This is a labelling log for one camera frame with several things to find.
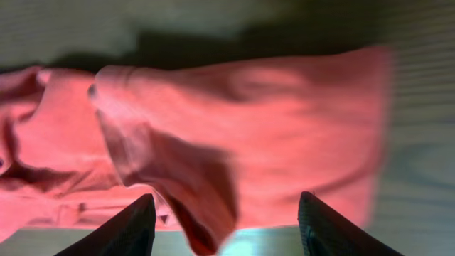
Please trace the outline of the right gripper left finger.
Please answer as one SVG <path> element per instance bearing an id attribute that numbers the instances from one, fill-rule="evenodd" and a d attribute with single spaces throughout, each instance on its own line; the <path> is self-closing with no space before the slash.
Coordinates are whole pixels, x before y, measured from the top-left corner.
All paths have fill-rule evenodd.
<path id="1" fill-rule="evenodd" d="M 55 256 L 150 256 L 155 225 L 154 197 L 144 194 L 98 229 Z"/>

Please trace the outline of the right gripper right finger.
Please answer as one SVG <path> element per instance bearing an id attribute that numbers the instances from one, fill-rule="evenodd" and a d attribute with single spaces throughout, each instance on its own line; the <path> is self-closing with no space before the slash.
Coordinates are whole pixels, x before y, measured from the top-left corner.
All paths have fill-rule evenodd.
<path id="1" fill-rule="evenodd" d="M 306 256 L 403 256 L 308 191 L 301 193 L 298 221 Z"/>

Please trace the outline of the red printed soccer t-shirt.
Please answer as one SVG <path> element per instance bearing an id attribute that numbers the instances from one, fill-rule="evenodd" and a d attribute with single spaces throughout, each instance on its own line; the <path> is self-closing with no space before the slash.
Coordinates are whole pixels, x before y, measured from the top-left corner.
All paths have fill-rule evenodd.
<path id="1" fill-rule="evenodd" d="M 233 231 L 295 225 L 302 191 L 370 220 L 390 54 L 183 70 L 34 66 L 1 75 L 1 239 L 97 228 L 145 193 L 197 255 Z"/>

